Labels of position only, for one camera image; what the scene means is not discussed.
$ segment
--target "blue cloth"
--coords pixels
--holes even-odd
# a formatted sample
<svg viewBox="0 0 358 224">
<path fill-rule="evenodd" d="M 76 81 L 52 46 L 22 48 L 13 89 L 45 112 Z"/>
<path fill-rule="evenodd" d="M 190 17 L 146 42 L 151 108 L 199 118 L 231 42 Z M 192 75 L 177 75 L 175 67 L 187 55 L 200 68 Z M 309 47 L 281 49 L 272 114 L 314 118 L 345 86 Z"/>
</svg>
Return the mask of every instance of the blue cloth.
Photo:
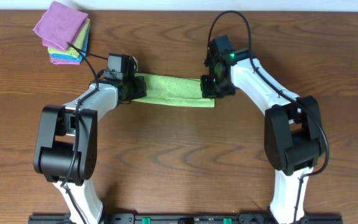
<svg viewBox="0 0 358 224">
<path fill-rule="evenodd" d="M 89 25 L 88 32 L 86 33 L 86 36 L 85 36 L 84 46 L 82 47 L 82 50 L 84 50 L 84 51 L 86 51 L 86 48 L 88 47 L 88 37 L 89 37 L 89 34 L 90 34 L 90 29 L 91 29 L 91 26 Z M 72 61 L 72 62 L 81 62 L 82 61 L 81 54 L 80 54 L 80 56 L 78 58 L 74 58 L 73 56 L 63 55 L 63 54 L 50 54 L 50 57 L 51 58 L 63 59 L 63 60 L 69 60 L 69 61 Z"/>
</svg>

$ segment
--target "wood grain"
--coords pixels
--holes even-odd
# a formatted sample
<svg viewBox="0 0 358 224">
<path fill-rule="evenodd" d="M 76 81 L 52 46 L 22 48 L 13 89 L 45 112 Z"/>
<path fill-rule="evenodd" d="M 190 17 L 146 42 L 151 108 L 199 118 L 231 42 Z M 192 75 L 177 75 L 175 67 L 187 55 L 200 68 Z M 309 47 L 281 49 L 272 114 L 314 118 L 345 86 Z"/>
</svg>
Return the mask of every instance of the wood grain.
<svg viewBox="0 0 358 224">
<path fill-rule="evenodd" d="M 217 12 L 89 11 L 89 51 L 134 55 L 143 73 L 198 78 Z M 65 213 L 58 191 L 32 167 L 40 112 L 83 93 L 85 63 L 52 65 L 32 28 L 43 11 L 0 11 L 0 223 L 33 213 Z M 358 223 L 358 13 L 248 12 L 253 49 L 279 82 L 319 102 L 331 145 L 325 173 L 310 179 L 308 212 L 340 213 Z M 213 35 L 247 47 L 239 18 Z M 106 61 L 89 58 L 96 69 Z M 109 212 L 265 210 L 274 170 L 264 154 L 264 117 L 244 94 L 215 108 L 132 103 L 98 129 L 96 190 Z"/>
</svg>

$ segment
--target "white background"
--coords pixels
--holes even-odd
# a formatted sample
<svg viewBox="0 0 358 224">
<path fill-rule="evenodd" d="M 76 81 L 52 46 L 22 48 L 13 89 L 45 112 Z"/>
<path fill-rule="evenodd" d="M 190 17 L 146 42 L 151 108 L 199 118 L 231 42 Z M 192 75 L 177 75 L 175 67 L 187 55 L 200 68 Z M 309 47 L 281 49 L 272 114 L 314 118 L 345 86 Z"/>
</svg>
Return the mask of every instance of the white background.
<svg viewBox="0 0 358 224">
<path fill-rule="evenodd" d="M 358 0 L 58 0 L 75 9 L 358 12 Z M 52 0 L 0 0 L 0 9 L 47 9 Z"/>
</svg>

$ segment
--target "yellow cloth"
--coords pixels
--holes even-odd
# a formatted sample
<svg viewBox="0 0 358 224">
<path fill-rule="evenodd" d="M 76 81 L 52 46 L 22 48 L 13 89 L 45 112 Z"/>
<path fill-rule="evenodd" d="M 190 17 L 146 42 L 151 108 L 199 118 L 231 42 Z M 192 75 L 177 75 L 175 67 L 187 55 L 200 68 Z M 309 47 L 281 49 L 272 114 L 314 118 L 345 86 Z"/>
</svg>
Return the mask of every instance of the yellow cloth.
<svg viewBox="0 0 358 224">
<path fill-rule="evenodd" d="M 82 49 L 84 46 L 84 42 L 85 42 L 85 37 L 86 37 L 86 33 L 88 32 L 88 27 L 90 26 L 90 19 L 86 19 L 86 24 L 84 25 L 84 27 L 82 28 L 82 30 L 80 31 L 80 33 L 78 34 L 77 38 L 75 39 L 73 45 L 78 48 L 78 49 Z M 48 52 L 50 54 L 64 54 L 64 55 L 69 55 L 69 56 L 73 56 L 74 58 L 78 58 L 80 56 L 80 54 L 72 47 L 68 47 L 67 50 L 61 51 L 61 50 L 56 50 L 53 47 L 48 47 Z"/>
</svg>

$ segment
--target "pink cloth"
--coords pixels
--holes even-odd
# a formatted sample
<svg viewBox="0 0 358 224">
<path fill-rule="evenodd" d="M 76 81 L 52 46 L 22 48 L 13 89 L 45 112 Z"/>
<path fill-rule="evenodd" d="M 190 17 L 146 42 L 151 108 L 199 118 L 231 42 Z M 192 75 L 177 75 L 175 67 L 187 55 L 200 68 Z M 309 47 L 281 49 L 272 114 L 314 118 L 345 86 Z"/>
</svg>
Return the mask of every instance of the pink cloth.
<svg viewBox="0 0 358 224">
<path fill-rule="evenodd" d="M 74 62 L 72 60 L 64 60 L 59 58 L 50 58 L 50 62 L 54 65 L 79 65 L 81 62 Z"/>
<path fill-rule="evenodd" d="M 86 24 L 86 18 L 87 13 L 54 1 L 33 30 L 43 38 L 44 46 L 67 50 L 67 42 L 75 40 L 78 32 Z"/>
</svg>

